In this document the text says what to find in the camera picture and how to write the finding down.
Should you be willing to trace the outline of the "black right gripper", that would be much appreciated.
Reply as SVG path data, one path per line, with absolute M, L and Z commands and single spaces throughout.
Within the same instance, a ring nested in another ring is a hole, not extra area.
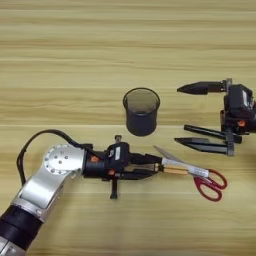
M 234 84 L 231 78 L 225 81 L 200 81 L 187 84 L 179 87 L 177 91 L 193 95 L 226 92 L 220 119 L 221 131 L 226 134 L 227 146 L 196 137 L 175 138 L 176 142 L 200 152 L 233 156 L 235 143 L 241 143 L 243 135 L 256 133 L 256 98 L 253 97 L 253 91 L 242 84 Z

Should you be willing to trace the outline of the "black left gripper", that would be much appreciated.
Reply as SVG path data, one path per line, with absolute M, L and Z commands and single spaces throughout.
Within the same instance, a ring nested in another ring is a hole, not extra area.
M 132 164 L 154 164 L 158 162 L 156 156 L 150 154 L 129 154 L 129 144 L 121 141 L 122 136 L 115 136 L 115 143 L 104 151 L 86 152 L 83 169 L 84 178 L 100 178 L 103 181 L 111 181 L 111 199 L 118 198 L 118 180 L 142 180 L 156 174 L 149 169 L 133 169 L 124 171 L 129 161 Z

